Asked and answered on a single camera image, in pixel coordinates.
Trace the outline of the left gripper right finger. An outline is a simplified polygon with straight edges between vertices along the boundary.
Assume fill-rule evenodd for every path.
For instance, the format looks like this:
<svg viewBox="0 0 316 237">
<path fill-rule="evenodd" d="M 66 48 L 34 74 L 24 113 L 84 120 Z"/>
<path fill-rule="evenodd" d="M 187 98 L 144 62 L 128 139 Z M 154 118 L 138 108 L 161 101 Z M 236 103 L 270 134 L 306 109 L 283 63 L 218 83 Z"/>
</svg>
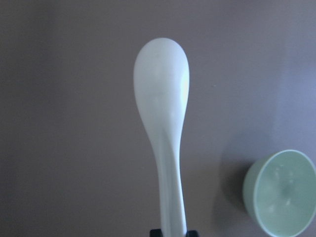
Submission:
<svg viewBox="0 0 316 237">
<path fill-rule="evenodd" d="M 196 230 L 188 230 L 186 237 L 199 237 L 199 233 Z"/>
</svg>

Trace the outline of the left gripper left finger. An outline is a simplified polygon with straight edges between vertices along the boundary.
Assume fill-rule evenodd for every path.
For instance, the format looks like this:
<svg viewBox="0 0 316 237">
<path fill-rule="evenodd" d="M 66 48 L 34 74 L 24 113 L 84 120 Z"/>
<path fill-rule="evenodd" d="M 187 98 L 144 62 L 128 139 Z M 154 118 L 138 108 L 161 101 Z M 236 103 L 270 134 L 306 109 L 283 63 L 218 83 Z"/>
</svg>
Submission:
<svg viewBox="0 0 316 237">
<path fill-rule="evenodd" d="M 150 237 L 163 237 L 161 229 L 150 230 Z"/>
</svg>

